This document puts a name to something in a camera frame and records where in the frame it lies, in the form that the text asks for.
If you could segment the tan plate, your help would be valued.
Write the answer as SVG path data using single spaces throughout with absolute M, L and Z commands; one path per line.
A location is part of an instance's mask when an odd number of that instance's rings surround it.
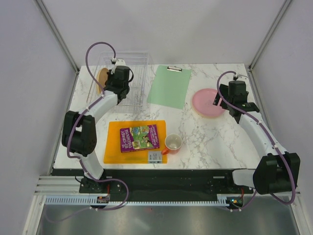
M 105 87 L 106 87 L 106 81 L 107 81 L 107 79 L 108 79 L 108 74 L 107 74 L 108 71 L 109 71 L 109 70 L 108 70 L 107 68 L 102 68 L 102 69 L 98 72 L 97 77 L 96 77 L 98 83 L 101 85 L 101 87 L 102 87 L 103 89 L 105 89 Z

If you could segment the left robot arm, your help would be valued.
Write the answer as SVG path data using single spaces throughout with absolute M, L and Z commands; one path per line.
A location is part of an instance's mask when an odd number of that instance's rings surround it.
M 79 112 L 65 114 L 62 145 L 67 149 L 67 157 L 77 159 L 84 175 L 91 179 L 90 187 L 96 192 L 107 188 L 107 180 L 102 177 L 104 169 L 96 153 L 96 124 L 111 108 L 126 98 L 129 83 L 134 78 L 133 71 L 125 65 L 114 66 L 107 72 L 108 79 L 98 98 Z

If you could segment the orange-yellow plate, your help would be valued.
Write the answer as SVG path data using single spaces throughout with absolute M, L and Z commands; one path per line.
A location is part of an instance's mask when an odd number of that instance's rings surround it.
M 218 118 L 225 112 L 225 110 L 221 107 L 217 107 L 212 104 L 192 103 L 192 108 L 198 115 L 203 118 Z

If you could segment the pink plate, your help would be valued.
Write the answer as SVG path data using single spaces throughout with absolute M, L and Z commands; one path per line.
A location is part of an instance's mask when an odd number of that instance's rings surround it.
M 192 97 L 192 103 L 195 104 L 212 104 L 216 96 L 217 90 L 211 88 L 205 88 L 198 90 Z

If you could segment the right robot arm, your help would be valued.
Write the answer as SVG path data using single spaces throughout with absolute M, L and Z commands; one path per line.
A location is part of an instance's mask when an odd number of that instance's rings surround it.
M 232 80 L 218 84 L 213 104 L 228 110 L 252 141 L 260 162 L 255 169 L 238 169 L 224 180 L 224 187 L 234 193 L 247 186 L 263 194 L 289 192 L 296 189 L 300 158 L 284 148 L 265 125 L 259 108 L 248 102 L 244 81 Z

